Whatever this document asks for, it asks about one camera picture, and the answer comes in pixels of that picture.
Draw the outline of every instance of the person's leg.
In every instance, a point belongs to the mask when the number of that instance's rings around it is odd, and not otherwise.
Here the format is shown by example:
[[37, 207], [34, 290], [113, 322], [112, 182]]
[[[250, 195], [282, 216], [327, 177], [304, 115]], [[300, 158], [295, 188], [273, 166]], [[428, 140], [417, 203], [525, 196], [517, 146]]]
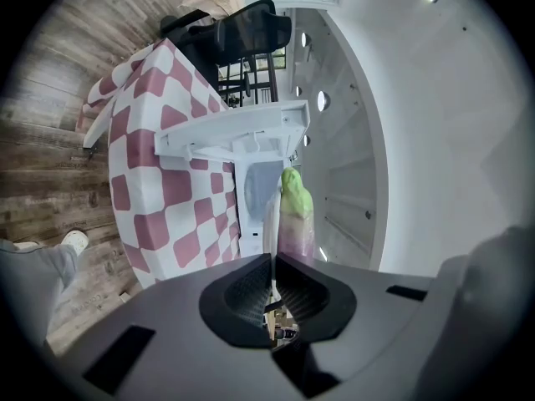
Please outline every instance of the person's leg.
[[78, 255], [87, 246], [87, 236], [70, 232], [61, 245], [27, 246], [18, 249], [0, 240], [0, 283], [28, 339], [41, 346], [59, 294], [70, 285]]

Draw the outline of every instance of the pink and white checkered tablecloth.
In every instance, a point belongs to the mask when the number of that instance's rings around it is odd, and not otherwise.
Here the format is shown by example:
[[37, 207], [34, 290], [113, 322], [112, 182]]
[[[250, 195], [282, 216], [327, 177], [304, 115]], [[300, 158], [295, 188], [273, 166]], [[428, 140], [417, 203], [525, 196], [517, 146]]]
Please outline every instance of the pink and white checkered tablecloth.
[[166, 39], [101, 79], [84, 110], [110, 99], [110, 189], [141, 285], [239, 258], [232, 164], [154, 152], [155, 132], [227, 109], [219, 94]]

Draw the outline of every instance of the black office chair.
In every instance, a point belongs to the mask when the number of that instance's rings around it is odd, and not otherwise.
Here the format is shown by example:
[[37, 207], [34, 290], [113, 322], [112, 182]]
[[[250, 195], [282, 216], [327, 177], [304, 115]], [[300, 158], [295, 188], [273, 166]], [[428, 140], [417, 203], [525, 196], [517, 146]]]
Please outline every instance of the black office chair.
[[212, 25], [187, 28], [205, 16], [208, 13], [196, 10], [180, 19], [165, 17], [160, 35], [170, 39], [216, 90], [217, 66], [283, 48], [292, 33], [291, 19], [275, 15], [271, 0], [252, 3]]

